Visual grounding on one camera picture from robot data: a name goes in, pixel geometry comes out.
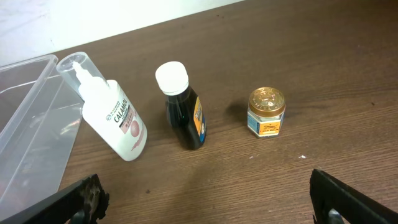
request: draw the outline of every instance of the tiger balm jar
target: tiger balm jar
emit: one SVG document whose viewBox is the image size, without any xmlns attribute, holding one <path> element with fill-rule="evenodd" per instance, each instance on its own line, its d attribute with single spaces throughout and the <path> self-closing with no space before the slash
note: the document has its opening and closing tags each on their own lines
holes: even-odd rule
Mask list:
<svg viewBox="0 0 398 224">
<path fill-rule="evenodd" d="M 248 128 L 258 138 L 277 136 L 284 120 L 285 97 L 271 87 L 261 87 L 250 94 Z"/>
</svg>

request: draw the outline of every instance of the transparent plastic box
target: transparent plastic box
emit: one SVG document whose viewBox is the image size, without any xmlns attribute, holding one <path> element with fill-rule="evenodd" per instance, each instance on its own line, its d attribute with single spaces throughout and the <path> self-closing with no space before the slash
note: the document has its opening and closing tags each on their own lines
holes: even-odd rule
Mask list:
<svg viewBox="0 0 398 224">
<path fill-rule="evenodd" d="M 0 221 L 54 194 L 81 121 L 81 98 L 46 55 L 0 68 Z"/>
</svg>

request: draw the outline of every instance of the yellow label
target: yellow label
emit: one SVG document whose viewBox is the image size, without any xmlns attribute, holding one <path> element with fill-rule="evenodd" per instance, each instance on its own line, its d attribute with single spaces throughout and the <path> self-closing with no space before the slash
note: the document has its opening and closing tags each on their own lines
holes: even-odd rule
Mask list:
<svg viewBox="0 0 398 224">
<path fill-rule="evenodd" d="M 263 134 L 278 134 L 280 128 L 280 121 L 260 124 L 259 135 Z"/>
<path fill-rule="evenodd" d="M 195 122 L 195 126 L 197 127 L 198 134 L 200 135 L 200 126 L 202 120 L 202 109 L 199 97 L 197 98 L 197 103 L 195 104 L 195 109 L 193 110 L 193 121 Z"/>
</svg>

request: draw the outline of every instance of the plastic lid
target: plastic lid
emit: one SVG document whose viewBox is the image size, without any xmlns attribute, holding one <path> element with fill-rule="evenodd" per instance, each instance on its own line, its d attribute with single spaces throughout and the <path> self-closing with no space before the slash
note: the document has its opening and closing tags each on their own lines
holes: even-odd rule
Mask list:
<svg viewBox="0 0 398 224">
<path fill-rule="evenodd" d="M 159 88 L 168 96 L 175 96 L 189 86 L 188 74 L 181 62 L 167 62 L 156 70 Z"/>
</svg>

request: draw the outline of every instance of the wood grain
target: wood grain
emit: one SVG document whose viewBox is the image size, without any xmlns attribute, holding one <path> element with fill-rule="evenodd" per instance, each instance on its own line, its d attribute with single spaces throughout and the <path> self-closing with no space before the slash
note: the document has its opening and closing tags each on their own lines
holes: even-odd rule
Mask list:
<svg viewBox="0 0 398 224">
<path fill-rule="evenodd" d="M 244 1 L 57 52 L 85 51 L 149 132 L 124 162 L 83 122 L 60 188 L 97 173 L 111 196 L 99 223 L 313 223 L 318 168 L 398 211 L 397 11 L 388 0 Z M 166 121 L 154 74 L 171 60 L 206 114 L 197 151 Z M 260 86 L 286 97 L 276 138 L 246 127 Z"/>
</svg>

